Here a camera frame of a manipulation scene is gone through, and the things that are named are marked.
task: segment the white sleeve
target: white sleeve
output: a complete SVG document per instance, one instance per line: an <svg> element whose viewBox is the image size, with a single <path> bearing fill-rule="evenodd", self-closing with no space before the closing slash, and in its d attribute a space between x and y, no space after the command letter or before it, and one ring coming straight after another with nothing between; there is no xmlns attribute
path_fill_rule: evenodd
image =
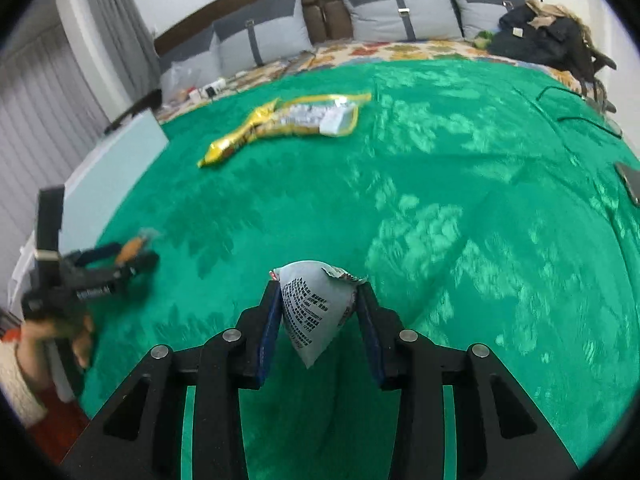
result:
<svg viewBox="0 0 640 480"><path fill-rule="evenodd" d="M40 422L47 409L24 381L15 355L17 342L0 342L0 389L25 428Z"/></svg>

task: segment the pillow strap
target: pillow strap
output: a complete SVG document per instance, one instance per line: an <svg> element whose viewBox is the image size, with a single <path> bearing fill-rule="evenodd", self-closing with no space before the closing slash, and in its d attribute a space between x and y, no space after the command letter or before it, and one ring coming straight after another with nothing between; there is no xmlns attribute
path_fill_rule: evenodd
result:
<svg viewBox="0 0 640 480"><path fill-rule="evenodd" d="M398 13L404 24L404 30L406 31L406 39L407 41L415 41L414 26L411 23L411 17L409 17L410 10L407 8L404 0L396 0L396 3L398 4Z"/></svg>
<svg viewBox="0 0 640 480"><path fill-rule="evenodd" d="M258 48L258 40L255 37L254 20L246 20L245 25L246 31L249 34L249 45L251 46L251 53L254 55L254 61L257 66L264 66L260 49Z"/></svg>

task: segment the smartphone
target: smartphone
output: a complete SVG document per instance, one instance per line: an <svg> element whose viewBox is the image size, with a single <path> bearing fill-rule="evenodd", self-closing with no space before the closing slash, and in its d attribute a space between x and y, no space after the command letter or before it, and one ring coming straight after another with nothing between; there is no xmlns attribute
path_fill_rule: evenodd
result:
<svg viewBox="0 0 640 480"><path fill-rule="evenodd" d="M640 171L630 168L622 162L614 164L622 182L625 183L626 192L636 207L640 207Z"/></svg>

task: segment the yellow snack bag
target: yellow snack bag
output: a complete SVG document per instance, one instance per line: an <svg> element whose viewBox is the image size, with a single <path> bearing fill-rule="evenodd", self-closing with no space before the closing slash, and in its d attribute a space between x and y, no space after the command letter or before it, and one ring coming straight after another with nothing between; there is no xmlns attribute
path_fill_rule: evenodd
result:
<svg viewBox="0 0 640 480"><path fill-rule="evenodd" d="M257 139L284 135L349 135L358 123L360 105L370 100L371 94L307 96L284 103L273 100L257 107L237 130L214 140L198 167L222 162Z"/></svg>
<svg viewBox="0 0 640 480"><path fill-rule="evenodd" d="M198 162L198 167L202 168L210 164L215 164L216 162L222 162L242 148L247 142L247 135L256 126L267 121L271 115L273 115L278 101L278 99L275 99L267 104L258 106L249 114L246 121L242 123L237 130L214 140L210 144L204 158Z"/></svg>

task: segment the white snack packet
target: white snack packet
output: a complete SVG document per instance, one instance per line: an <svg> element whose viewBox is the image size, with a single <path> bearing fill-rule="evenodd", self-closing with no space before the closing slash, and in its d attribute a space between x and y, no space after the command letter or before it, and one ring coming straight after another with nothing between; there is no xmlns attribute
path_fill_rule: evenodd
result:
<svg viewBox="0 0 640 480"><path fill-rule="evenodd" d="M282 291L282 323L309 368L353 313L361 280L346 270L305 260L274 269Z"/></svg>

